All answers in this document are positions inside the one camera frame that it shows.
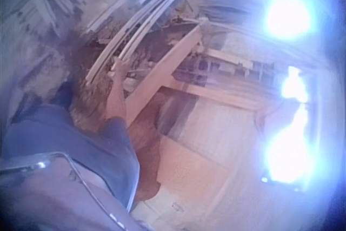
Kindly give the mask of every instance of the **man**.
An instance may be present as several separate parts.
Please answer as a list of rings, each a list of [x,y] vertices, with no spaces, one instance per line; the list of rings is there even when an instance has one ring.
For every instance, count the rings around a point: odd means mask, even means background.
[[[87,182],[114,196],[129,211],[139,163],[127,133],[122,76],[123,68],[118,64],[107,99],[107,121],[98,135],[86,135],[74,126],[68,112],[72,90],[64,83],[49,104],[41,104],[9,127],[2,158],[64,152],[76,162]]]

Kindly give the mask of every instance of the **light fixture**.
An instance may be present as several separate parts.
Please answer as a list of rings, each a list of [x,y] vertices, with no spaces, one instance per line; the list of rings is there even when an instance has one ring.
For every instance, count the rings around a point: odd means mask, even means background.
[[[305,127],[308,123],[307,105],[308,94],[299,70],[288,68],[288,77],[282,85],[284,98],[295,98],[300,106],[294,114],[290,125],[280,130],[269,143],[266,159],[268,176],[274,182],[292,184],[310,174],[312,160],[305,138]]]
[[[268,31],[279,39],[294,39],[311,29],[309,10],[301,0],[272,0]]]

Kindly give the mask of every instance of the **wooden board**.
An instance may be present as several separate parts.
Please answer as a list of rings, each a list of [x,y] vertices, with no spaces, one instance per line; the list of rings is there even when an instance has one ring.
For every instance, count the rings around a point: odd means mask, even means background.
[[[260,97],[260,95],[255,94],[245,96],[241,91],[231,92],[229,90],[200,87],[193,84],[179,82],[172,77],[164,83],[164,86],[252,111],[259,110],[266,106],[265,99]]]
[[[161,138],[158,194],[134,210],[156,230],[170,230],[198,219],[213,203],[228,178],[228,171],[165,136]]]
[[[252,69],[252,67],[254,66],[252,61],[249,61],[245,58],[242,57],[238,57],[232,54],[227,54],[226,52],[222,52],[222,51],[218,51],[218,50],[214,50],[214,49],[209,49],[209,48],[205,48],[203,46],[200,46],[197,51],[199,53],[226,61],[226,62],[230,62],[230,63],[234,63],[234,64],[241,64],[243,67],[247,68],[247,69]]]
[[[167,77],[179,66],[187,57],[192,48],[202,39],[202,29],[207,21],[202,22],[181,39],[151,70],[149,75],[138,85],[136,90],[126,99],[127,125],[131,125],[133,120],[148,104],[150,99],[166,81]]]

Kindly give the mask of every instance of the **plywood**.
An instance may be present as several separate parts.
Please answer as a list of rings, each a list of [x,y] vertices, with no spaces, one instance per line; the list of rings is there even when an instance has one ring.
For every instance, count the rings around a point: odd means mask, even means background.
[[[170,227],[198,222],[223,187],[228,171],[165,136],[161,138],[160,155],[157,180],[161,187],[154,198],[145,201],[152,210],[146,217],[150,224],[161,220]],[[137,209],[134,214],[144,214],[140,212]]]

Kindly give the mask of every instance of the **wooden beam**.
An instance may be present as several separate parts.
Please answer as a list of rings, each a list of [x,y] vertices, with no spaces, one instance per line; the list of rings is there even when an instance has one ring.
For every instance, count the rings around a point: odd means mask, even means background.
[[[85,77],[86,83],[91,84],[95,79],[96,75],[105,66],[106,61],[112,56],[114,51],[120,46],[121,42],[129,35],[135,25],[142,21],[149,12],[158,5],[161,0],[151,0],[138,12],[136,12],[127,23],[119,30],[119,32],[114,36],[114,38],[109,42],[106,48],[102,51],[100,56],[97,58],[96,62],[91,67],[87,76]]]
[[[234,64],[241,64],[243,67],[247,69],[252,69],[254,64],[252,61],[249,61],[245,58],[238,57],[232,54],[227,54],[226,52],[205,48],[203,46],[198,47],[197,51],[201,54],[206,54],[208,56],[217,58],[219,60],[223,60],[225,62],[230,62]]]
[[[184,21],[187,22],[193,22],[198,23],[199,20],[197,19],[190,19],[190,18],[184,18]],[[302,68],[307,72],[313,72],[314,69],[317,67],[317,64],[319,64],[322,67],[327,67],[328,65],[324,62],[324,59],[320,58],[316,55],[311,55],[306,53],[305,51],[297,49],[295,46],[291,44],[284,43],[279,40],[272,39],[270,37],[266,37],[265,35],[261,34],[260,32],[253,31],[251,29],[241,27],[238,25],[233,24],[223,24],[223,23],[216,23],[216,22],[210,22],[210,25],[215,27],[221,27],[228,29],[233,32],[239,32],[248,36],[251,36],[255,39],[259,39],[261,41],[265,41],[272,46],[276,48],[280,48],[282,51],[284,51],[287,55],[291,57],[291,61],[286,61],[284,59],[280,60],[280,62],[283,62],[288,65],[293,65],[298,68]]]
[[[132,56],[137,46],[140,44],[142,39],[150,30],[150,28],[156,23],[156,21],[163,15],[166,9],[169,8],[169,6],[171,6],[174,1],[175,0],[164,0],[150,14],[150,16],[148,16],[148,18],[144,21],[141,27],[136,31],[136,33],[132,36],[131,40],[127,43],[122,52],[119,54],[118,58],[120,60],[126,61]]]
[[[163,86],[246,110],[256,111],[265,107],[265,99],[258,95],[254,95],[253,98],[250,98],[249,96],[243,96],[241,91],[238,94],[235,94],[227,90],[200,87],[193,84],[179,82],[172,76],[164,82]]]
[[[130,126],[150,99],[171,77],[173,71],[188,56],[192,48],[202,39],[202,29],[208,20],[202,22],[181,39],[151,70],[136,90],[126,99],[127,125]]]
[[[98,17],[93,19],[89,24],[86,32],[97,31],[99,26],[119,7],[121,7],[127,0],[117,0],[113,5],[104,10]]]

